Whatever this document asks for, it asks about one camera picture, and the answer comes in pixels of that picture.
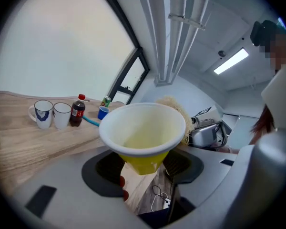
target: pipe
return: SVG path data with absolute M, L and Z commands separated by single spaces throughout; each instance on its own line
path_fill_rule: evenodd
M 206 6 L 208 4 L 208 1 L 209 0 L 194 0 L 193 12 L 191 15 L 192 20 L 194 20 L 196 22 L 202 21 Z M 176 70 L 175 70 L 173 78 L 172 78 L 172 82 L 174 81 L 177 74 L 179 73 L 179 71 L 180 71 L 180 69 L 181 69 L 190 49 L 191 49 L 191 46 L 194 42 L 194 39 L 196 37 L 197 32 L 198 32 L 198 28 L 190 26 L 189 31 L 188 31 L 187 36 L 186 36 L 186 39 L 185 39 L 185 42 L 184 42 L 184 47 L 182 49 Z
M 166 46 L 166 26 L 164 0 L 148 0 L 152 13 L 153 29 L 158 53 L 158 77 L 165 80 L 165 46 Z
M 170 0 L 170 2 L 171 2 L 171 14 L 183 17 L 185 14 L 186 0 Z M 167 75 L 165 79 L 166 82 L 169 82 L 171 79 L 171 72 L 173 69 L 174 61 L 176 59 L 179 41 L 181 37 L 182 25 L 183 25 L 182 22 L 171 20 L 170 52 L 169 52 Z

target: window frame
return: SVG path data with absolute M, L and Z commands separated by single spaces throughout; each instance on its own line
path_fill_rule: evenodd
M 108 96 L 111 98 L 111 101 L 113 101 L 113 98 L 115 97 L 115 95 L 118 91 L 125 93 L 125 94 L 128 94 L 128 95 L 130 95 L 130 98 L 128 99 L 126 104 L 130 104 L 134 95 L 136 94 L 139 87 L 141 86 L 143 80 L 145 79 L 148 72 L 150 71 L 150 68 L 149 68 L 147 61 L 146 61 L 146 58 L 144 56 L 143 48 L 140 46 L 139 41 L 136 38 L 136 36 L 133 32 L 133 29 L 132 29 L 125 13 L 123 12 L 119 2 L 117 0 L 106 0 L 106 1 L 108 2 L 110 7 L 112 8 L 112 10 L 115 12 L 116 16 L 119 18 L 120 22 L 122 23 L 122 25 L 125 28 L 128 36 L 130 37 L 131 41 L 133 42 L 133 44 L 135 46 L 134 51 L 132 52 L 132 54 L 127 59 L 123 69 L 119 73 L 119 76 L 117 77 L 116 81 L 112 85 Z M 122 84 L 124 78 L 126 77 L 127 73 L 129 72 L 130 68 L 133 66 L 133 64 L 137 58 L 140 59 L 141 64 L 143 65 L 143 68 L 144 68 L 144 72 L 140 76 L 140 80 L 138 81 L 138 83 L 134 87 L 133 91 L 131 91 L 125 87 L 122 87 L 121 84 Z

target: wood grain countertop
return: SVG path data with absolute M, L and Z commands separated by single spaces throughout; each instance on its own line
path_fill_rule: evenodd
M 69 124 L 58 130 L 52 121 L 50 128 L 39 129 L 28 116 L 28 108 L 40 99 L 72 105 L 77 97 L 44 98 L 0 92 L 0 188 L 7 195 L 50 160 L 104 145 L 98 127 L 85 120 L 79 127 Z M 101 101 L 88 99 L 85 104 L 85 116 L 100 122 L 97 114 Z M 113 102 L 109 108 L 123 105 Z

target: cola bottle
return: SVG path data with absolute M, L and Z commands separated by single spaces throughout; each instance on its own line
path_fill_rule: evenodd
M 78 100 L 72 104 L 71 116 L 70 116 L 70 124 L 71 126 L 79 126 L 82 122 L 82 116 L 84 115 L 85 111 L 85 95 L 79 94 Z

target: mug handle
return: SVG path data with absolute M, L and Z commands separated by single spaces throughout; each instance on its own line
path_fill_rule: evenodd
M 30 113 L 30 110 L 31 110 L 31 109 L 34 109 L 34 108 L 35 108 L 34 105 L 32 105 L 32 106 L 29 107 L 29 109 L 28 109 L 28 115 L 29 115 L 29 117 L 30 117 L 33 121 L 36 122 L 36 118 Z

